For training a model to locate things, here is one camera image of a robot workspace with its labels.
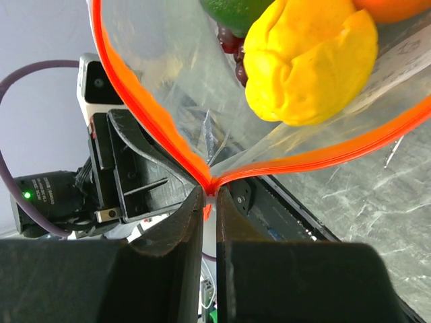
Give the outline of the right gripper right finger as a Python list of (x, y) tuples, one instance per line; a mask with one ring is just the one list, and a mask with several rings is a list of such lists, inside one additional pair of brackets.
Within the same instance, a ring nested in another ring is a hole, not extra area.
[(217, 197), (220, 322), (406, 322), (387, 268), (362, 243), (277, 242)]

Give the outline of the clear zip top bag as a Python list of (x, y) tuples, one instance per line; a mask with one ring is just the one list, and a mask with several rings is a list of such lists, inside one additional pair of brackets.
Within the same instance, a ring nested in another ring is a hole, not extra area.
[(373, 20), (378, 54), (366, 85), (331, 118), (299, 127), (253, 112), (200, 1), (89, 1), (88, 12), (113, 88), (208, 194), (241, 178), (357, 159), (430, 117), (430, 9)]

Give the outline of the green lime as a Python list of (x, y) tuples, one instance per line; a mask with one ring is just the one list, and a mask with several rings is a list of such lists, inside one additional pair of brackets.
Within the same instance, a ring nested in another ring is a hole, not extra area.
[(273, 3), (273, 0), (201, 0), (203, 10), (216, 23), (239, 38), (244, 38), (250, 27)]

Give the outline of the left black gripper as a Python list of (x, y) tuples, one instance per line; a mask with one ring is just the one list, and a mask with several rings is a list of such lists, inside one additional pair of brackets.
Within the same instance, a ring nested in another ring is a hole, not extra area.
[(196, 186), (129, 111), (96, 113), (88, 130), (90, 157), (75, 184), (92, 225), (79, 236), (127, 236), (143, 220), (176, 211)]

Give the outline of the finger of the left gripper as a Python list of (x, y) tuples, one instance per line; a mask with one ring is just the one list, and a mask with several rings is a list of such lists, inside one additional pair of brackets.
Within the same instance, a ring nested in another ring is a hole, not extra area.
[(230, 183), (230, 193), (238, 211), (243, 216), (248, 217), (251, 205), (253, 204), (253, 190), (250, 184), (244, 179), (235, 180)]

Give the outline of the purple grape bunch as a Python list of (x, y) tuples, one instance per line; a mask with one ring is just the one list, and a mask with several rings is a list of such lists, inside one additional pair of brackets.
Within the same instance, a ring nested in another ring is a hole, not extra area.
[(222, 50), (227, 54), (231, 55), (236, 63), (235, 75), (237, 80), (241, 83), (243, 87), (246, 87), (248, 81), (248, 76), (244, 68), (244, 38), (239, 38), (229, 29), (218, 24), (218, 40)]

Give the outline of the yellow pear-shaped gourd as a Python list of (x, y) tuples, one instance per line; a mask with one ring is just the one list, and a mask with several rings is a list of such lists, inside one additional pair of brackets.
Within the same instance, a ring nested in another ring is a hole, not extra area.
[(361, 92), (377, 54), (374, 21), (351, 1), (274, 1), (244, 40), (246, 100), (268, 122), (319, 124)]

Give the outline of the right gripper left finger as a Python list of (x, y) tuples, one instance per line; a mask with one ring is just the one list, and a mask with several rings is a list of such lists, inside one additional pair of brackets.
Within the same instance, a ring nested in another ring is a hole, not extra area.
[(2, 322), (196, 322), (203, 191), (132, 242), (2, 240)]

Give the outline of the orange mandarin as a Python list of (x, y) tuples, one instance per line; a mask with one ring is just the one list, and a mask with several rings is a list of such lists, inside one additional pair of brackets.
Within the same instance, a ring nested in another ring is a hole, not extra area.
[(382, 24), (401, 22), (430, 9), (430, 0), (353, 0), (353, 4)]

